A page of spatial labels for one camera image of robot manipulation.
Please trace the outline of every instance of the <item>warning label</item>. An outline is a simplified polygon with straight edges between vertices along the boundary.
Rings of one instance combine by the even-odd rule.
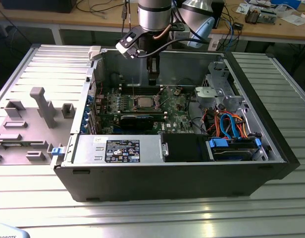
[[[106,142],[105,162],[140,162],[139,140],[108,140]]]

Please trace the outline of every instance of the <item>workbench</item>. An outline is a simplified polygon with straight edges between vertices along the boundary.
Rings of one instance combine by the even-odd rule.
[[[0,91],[0,125],[10,99],[35,107],[29,97],[34,86],[44,87],[55,107],[76,106],[83,70],[90,67],[89,49],[31,48]],[[305,238],[305,94],[289,75],[272,73],[275,65],[281,67],[276,60],[236,56],[240,64],[254,65],[247,71],[251,85],[301,163],[283,180],[269,181],[250,197],[80,203],[49,165],[0,166],[0,222],[26,230],[31,238]],[[79,61],[69,61],[76,57]],[[45,61],[55,66],[53,73],[45,71]],[[259,75],[262,69],[268,79]],[[61,78],[57,72],[70,73]]]
[[[256,24],[251,25],[245,23],[245,15],[236,13],[237,5],[242,3],[241,0],[227,0],[227,8],[235,21],[244,24],[240,40],[245,41],[261,41],[276,43],[305,43],[305,24],[296,26],[288,23],[280,18],[275,24]],[[102,3],[102,0],[90,0],[90,4]],[[121,4],[122,0],[114,0],[109,4],[105,4],[96,9],[104,9],[117,4]],[[79,4],[84,10],[89,10],[87,1]],[[71,13],[56,13],[43,11],[27,11],[27,10],[6,10],[0,4],[2,12],[16,25],[24,27],[48,28],[52,31],[54,41],[57,45],[63,45],[60,31],[62,29],[84,30],[84,31],[104,31],[104,32],[121,32],[122,6],[112,8],[106,11],[106,19],[82,12],[77,8],[73,8]],[[305,10],[305,6],[300,6],[299,10]],[[138,25],[137,4],[131,4],[131,24],[132,27]],[[0,14],[0,25],[10,25],[10,23]],[[128,20],[126,20],[125,29],[128,29]],[[209,50],[215,50],[217,41],[225,38],[229,33],[224,21],[220,21],[218,28],[213,29],[210,38],[212,41]]]

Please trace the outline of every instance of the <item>wire bundle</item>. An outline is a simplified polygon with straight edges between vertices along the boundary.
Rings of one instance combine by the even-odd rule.
[[[226,37],[225,37],[223,43],[219,43],[220,46],[219,46],[219,48],[218,48],[217,50],[219,50],[221,47],[223,47],[222,50],[224,50],[224,47],[227,47],[227,49],[226,49],[225,51],[228,51],[228,50],[229,50],[231,47],[233,47],[233,46],[236,46],[236,47],[237,47],[238,42],[239,42],[239,39],[240,39],[240,35],[242,34],[242,31],[237,30],[238,36],[237,36],[235,39],[232,39],[232,38],[233,38],[233,35],[234,35],[233,25],[234,25],[235,21],[234,21],[234,18],[230,15],[229,10],[228,10],[228,8],[226,7],[226,5],[224,5],[224,8],[226,9],[227,13],[222,12],[222,14],[224,14],[224,15],[227,16],[228,18],[225,17],[224,15],[222,15],[222,16],[220,17],[220,19],[222,19],[222,20],[224,20],[225,22],[229,23],[229,26],[226,25],[226,27],[229,28],[229,32],[228,32],[228,34],[226,35]],[[229,40],[228,43],[226,44],[225,42],[226,42],[228,36],[230,36],[230,40]]]
[[[203,115],[201,121],[204,123],[206,117],[206,112]],[[229,126],[224,129],[224,120],[229,120]],[[216,111],[214,113],[214,124],[212,124],[207,130],[207,133],[212,131],[212,136],[221,137],[224,135],[225,139],[232,139],[228,134],[229,129],[232,128],[234,137],[237,139],[247,138],[247,133],[245,129],[245,121],[240,118],[237,114],[230,113],[228,111]]]
[[[101,10],[93,10],[93,8],[94,8],[95,6],[97,6],[97,5],[109,4],[109,3],[111,2],[111,0],[110,0],[110,1],[105,2],[105,3],[98,3],[98,4],[95,4],[95,5],[93,5],[93,6],[89,6],[90,10],[84,10],[84,9],[81,9],[81,8],[79,7],[79,4],[80,4],[81,2],[83,2],[83,1],[85,1],[85,0],[80,0],[80,1],[78,1],[77,4],[76,4],[76,8],[77,8],[78,10],[80,10],[80,11],[83,11],[83,12],[91,12],[91,13],[93,13],[93,12],[103,12],[103,11],[110,10],[110,9],[112,9],[112,8],[115,8],[115,7],[123,6],[123,5],[124,5],[124,4],[122,3],[122,4],[114,5],[114,6],[111,6],[111,7],[107,7],[107,8],[105,8],[105,9],[101,9]]]

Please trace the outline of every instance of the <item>white label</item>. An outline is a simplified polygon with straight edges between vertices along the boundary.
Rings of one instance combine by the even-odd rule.
[[[108,139],[108,137],[99,137],[99,136],[96,136],[93,139],[93,143],[106,143],[107,139]]]
[[[9,147],[9,146],[22,146],[22,145],[21,144],[2,144],[2,146]]]

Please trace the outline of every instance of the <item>table leg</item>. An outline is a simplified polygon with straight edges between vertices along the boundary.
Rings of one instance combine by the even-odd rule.
[[[92,44],[96,44],[97,43],[97,39],[95,37],[95,31],[91,31],[91,39],[92,39]]]
[[[218,43],[220,39],[222,39],[221,34],[210,34],[209,36],[211,38],[210,44],[208,46],[208,51],[216,51]]]
[[[8,36],[8,33],[6,32],[4,26],[0,26],[0,34],[1,34],[2,36],[4,36],[4,37],[7,37],[7,36]]]
[[[55,28],[51,28],[51,31],[54,38],[54,43],[56,45],[63,45],[63,39],[60,34],[60,29],[55,27]]]
[[[248,41],[241,41],[237,44],[237,47],[235,48],[235,52],[246,52],[246,48],[248,45]]]

